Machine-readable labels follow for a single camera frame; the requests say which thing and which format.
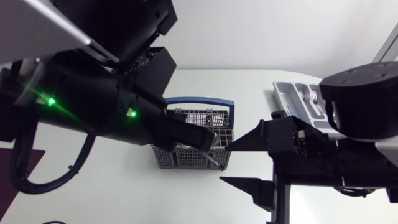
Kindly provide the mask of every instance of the utensil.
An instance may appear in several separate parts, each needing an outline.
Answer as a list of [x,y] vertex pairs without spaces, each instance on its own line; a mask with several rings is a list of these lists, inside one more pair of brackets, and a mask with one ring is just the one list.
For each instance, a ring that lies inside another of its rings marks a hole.
[[321,114],[325,114],[325,112],[323,111],[323,108],[319,105],[317,92],[312,90],[311,97],[312,97],[312,103],[315,104],[315,106],[318,108],[318,111]]

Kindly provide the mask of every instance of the gray cutlery basket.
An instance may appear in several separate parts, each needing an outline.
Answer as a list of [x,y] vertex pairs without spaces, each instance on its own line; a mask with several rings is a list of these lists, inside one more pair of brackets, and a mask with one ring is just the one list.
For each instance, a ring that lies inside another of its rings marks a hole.
[[[166,98],[171,103],[206,103],[213,105],[229,106],[228,110],[183,110],[176,109],[176,112],[187,115],[185,122],[208,128],[218,134],[220,142],[217,146],[212,146],[208,155],[216,162],[227,168],[231,152],[225,151],[225,147],[234,141],[234,103],[229,100],[202,97],[179,97]],[[201,152],[192,148],[177,145],[173,153],[152,146],[154,154],[162,169],[212,169],[219,168],[205,158]]]

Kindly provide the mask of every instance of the cutlery tray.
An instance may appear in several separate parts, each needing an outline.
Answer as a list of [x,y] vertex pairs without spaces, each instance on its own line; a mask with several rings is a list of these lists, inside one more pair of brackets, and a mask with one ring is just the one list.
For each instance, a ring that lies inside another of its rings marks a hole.
[[[296,116],[301,120],[311,124],[323,133],[338,134],[328,122],[325,109],[325,100],[317,84],[313,83],[296,83],[296,82],[278,82],[274,81],[274,96],[281,110],[285,110],[289,116]],[[311,91],[317,93],[318,104],[322,108],[323,113],[317,108],[313,102]]]

